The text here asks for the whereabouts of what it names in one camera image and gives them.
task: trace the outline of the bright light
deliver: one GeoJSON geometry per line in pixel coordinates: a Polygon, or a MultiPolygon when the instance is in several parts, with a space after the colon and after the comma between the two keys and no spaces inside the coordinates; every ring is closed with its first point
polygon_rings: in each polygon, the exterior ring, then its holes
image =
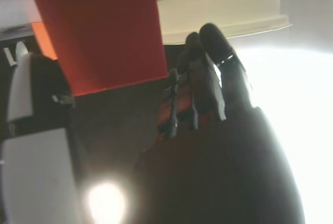
{"type": "Polygon", "coordinates": [[[110,183],[93,187],[88,194],[88,205],[95,224],[118,224],[125,211],[122,192],[110,183]]]}
{"type": "Polygon", "coordinates": [[[333,223],[333,55],[237,51],[287,155],[307,224],[333,223]]]}

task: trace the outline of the orange object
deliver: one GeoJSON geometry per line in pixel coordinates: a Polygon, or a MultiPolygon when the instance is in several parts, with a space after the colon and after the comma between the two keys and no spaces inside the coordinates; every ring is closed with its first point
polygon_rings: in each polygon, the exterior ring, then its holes
{"type": "Polygon", "coordinates": [[[35,2],[75,95],[168,75],[156,0],[35,2]]]}
{"type": "Polygon", "coordinates": [[[58,59],[43,22],[33,22],[31,26],[43,54],[53,60],[58,59]]]}

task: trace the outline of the red block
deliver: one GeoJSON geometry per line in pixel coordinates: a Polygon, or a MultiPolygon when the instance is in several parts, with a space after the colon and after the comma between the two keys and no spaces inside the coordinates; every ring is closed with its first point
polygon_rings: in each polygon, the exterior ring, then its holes
{"type": "Polygon", "coordinates": [[[35,0],[75,95],[168,75],[156,0],[35,0]]]}

